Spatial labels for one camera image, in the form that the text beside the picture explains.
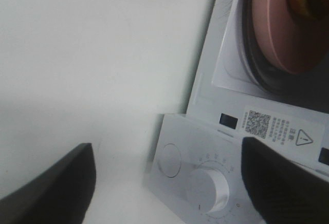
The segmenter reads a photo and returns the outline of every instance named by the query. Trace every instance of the round button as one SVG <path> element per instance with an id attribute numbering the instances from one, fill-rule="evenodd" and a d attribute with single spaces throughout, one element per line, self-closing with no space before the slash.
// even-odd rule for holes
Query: round button
<path id="1" fill-rule="evenodd" d="M 225 208 L 229 186 L 225 176 L 213 169 L 194 170 L 187 182 L 187 199 L 193 208 L 211 213 Z"/>
<path id="2" fill-rule="evenodd" d="M 164 146 L 158 163 L 160 170 L 167 177 L 175 177 L 179 173 L 181 165 L 181 156 L 178 148 L 172 143 Z"/>

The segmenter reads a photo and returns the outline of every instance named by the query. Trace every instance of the sticker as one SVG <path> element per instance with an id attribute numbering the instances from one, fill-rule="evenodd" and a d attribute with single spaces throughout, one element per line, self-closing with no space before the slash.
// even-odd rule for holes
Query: sticker
<path id="1" fill-rule="evenodd" d="M 324 130 L 324 125 L 319 123 L 246 106 L 239 133 L 316 159 Z"/>

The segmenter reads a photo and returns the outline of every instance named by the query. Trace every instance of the white appliance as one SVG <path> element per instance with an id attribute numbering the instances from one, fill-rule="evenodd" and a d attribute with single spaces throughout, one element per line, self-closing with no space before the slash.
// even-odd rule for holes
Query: white appliance
<path id="1" fill-rule="evenodd" d="M 245 5 L 215 1 L 187 113 L 164 117 L 150 189 L 188 224 L 262 221 L 242 182 L 244 137 L 329 181 L 329 61 L 269 89 L 248 63 Z"/>

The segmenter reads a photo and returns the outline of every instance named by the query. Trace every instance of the white knob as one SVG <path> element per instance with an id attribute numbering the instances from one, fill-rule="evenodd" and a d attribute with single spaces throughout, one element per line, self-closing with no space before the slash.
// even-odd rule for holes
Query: white knob
<path id="1" fill-rule="evenodd" d="M 187 199 L 193 208 L 211 213 L 225 208 L 229 199 L 225 176 L 213 169 L 194 170 L 187 182 Z"/>

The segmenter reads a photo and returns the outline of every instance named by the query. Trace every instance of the warning triangle symbol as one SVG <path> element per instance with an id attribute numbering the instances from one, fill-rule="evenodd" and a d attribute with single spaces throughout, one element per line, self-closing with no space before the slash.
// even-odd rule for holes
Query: warning triangle symbol
<path id="1" fill-rule="evenodd" d="M 310 136 L 306 132 L 304 132 L 304 130 L 300 129 L 298 132 L 296 145 L 301 146 L 309 143 L 313 143 L 313 139 L 310 138 Z"/>

